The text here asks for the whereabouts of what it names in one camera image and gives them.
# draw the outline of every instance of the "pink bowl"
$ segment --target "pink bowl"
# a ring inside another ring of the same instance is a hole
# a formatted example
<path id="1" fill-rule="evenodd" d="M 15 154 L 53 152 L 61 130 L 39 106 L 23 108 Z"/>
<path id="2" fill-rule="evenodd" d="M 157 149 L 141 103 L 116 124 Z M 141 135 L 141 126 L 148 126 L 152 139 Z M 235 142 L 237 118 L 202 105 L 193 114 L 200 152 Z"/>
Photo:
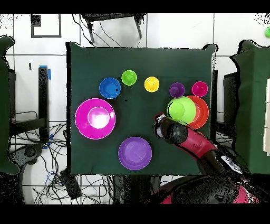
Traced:
<path id="1" fill-rule="evenodd" d="M 115 112 L 103 99 L 88 99 L 77 108 L 75 124 L 84 137 L 102 139 L 109 135 L 115 126 Z"/>
<path id="2" fill-rule="evenodd" d="M 208 86 L 206 85 L 205 82 L 202 82 L 202 81 L 195 82 L 191 88 L 192 94 L 197 97 L 205 96 L 207 91 L 208 91 Z"/>

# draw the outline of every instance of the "green bowl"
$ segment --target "green bowl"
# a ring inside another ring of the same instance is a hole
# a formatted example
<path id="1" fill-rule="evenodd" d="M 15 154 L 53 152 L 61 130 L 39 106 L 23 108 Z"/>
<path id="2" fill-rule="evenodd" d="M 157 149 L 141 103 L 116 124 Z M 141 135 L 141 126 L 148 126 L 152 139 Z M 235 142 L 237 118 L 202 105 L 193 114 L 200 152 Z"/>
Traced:
<path id="1" fill-rule="evenodd" d="M 183 125 L 190 124 L 196 115 L 194 102 L 188 97 L 174 98 L 167 106 L 167 116 Z"/>
<path id="2" fill-rule="evenodd" d="M 135 72 L 131 70 L 127 70 L 122 74 L 122 82 L 127 85 L 131 86 L 133 85 L 137 80 L 137 75 Z"/>

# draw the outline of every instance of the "purple plate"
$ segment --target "purple plate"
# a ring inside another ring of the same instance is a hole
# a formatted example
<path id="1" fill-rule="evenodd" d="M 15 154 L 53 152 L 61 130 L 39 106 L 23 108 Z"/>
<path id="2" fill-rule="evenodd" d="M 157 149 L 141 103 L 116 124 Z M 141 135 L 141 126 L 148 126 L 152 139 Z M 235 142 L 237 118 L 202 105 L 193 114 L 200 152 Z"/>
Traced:
<path id="1" fill-rule="evenodd" d="M 118 158 L 129 170 L 140 170 L 148 165 L 152 158 L 149 143 L 140 137 L 127 138 L 119 147 Z"/>

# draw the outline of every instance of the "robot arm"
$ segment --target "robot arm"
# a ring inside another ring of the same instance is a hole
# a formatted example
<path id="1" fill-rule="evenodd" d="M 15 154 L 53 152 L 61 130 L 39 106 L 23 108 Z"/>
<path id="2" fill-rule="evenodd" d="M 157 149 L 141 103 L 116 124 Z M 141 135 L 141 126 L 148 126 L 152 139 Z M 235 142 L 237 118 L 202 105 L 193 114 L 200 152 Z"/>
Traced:
<path id="1" fill-rule="evenodd" d="M 253 177 L 246 167 L 238 164 L 226 151 L 218 149 L 201 133 L 166 117 L 164 114 L 156 116 L 155 119 L 155 135 L 194 157 L 201 174 L 230 179 L 238 186 L 245 187 L 251 194 L 258 196 L 259 201 L 270 200 L 269 193 L 253 181 Z"/>

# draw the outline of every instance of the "green cloth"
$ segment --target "green cloth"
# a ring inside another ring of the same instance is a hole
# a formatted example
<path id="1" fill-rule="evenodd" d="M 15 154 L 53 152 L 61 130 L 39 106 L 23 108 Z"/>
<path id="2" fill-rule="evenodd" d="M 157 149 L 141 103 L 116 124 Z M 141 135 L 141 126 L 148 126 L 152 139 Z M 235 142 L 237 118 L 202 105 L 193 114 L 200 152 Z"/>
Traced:
<path id="1" fill-rule="evenodd" d="M 5 59 L 6 51 L 13 46 L 15 41 L 9 36 L 0 37 L 0 172 L 7 174 L 17 174 L 20 170 L 17 165 L 8 159 L 8 140 L 9 140 L 9 84 L 8 84 L 8 65 Z"/>
<path id="2" fill-rule="evenodd" d="M 209 88 L 203 97 L 210 104 L 211 56 L 214 44 L 201 49 L 133 49 L 71 47 L 71 173 L 72 174 L 199 174 L 196 161 L 183 150 L 158 139 L 153 133 L 154 116 L 165 113 L 172 99 L 169 87 L 181 82 L 185 96 L 191 86 L 204 81 Z M 137 74 L 137 82 L 126 86 L 121 75 L 126 70 Z M 144 81 L 149 76 L 159 79 L 156 92 L 147 92 Z M 82 136 L 75 126 L 75 112 L 87 99 L 101 98 L 99 84 L 106 77 L 121 83 L 121 93 L 115 99 L 105 99 L 115 111 L 114 130 L 105 138 L 91 140 Z M 209 119 L 199 129 L 209 137 Z M 142 170 L 131 171 L 119 162 L 118 148 L 127 138 L 142 137 L 152 148 L 152 159 Z"/>
<path id="3" fill-rule="evenodd" d="M 266 109 L 266 82 L 270 78 L 270 48 L 255 46 L 252 41 L 240 45 L 232 56 L 240 72 L 239 109 L 236 116 L 236 151 L 251 173 L 270 174 L 270 156 L 263 152 Z"/>

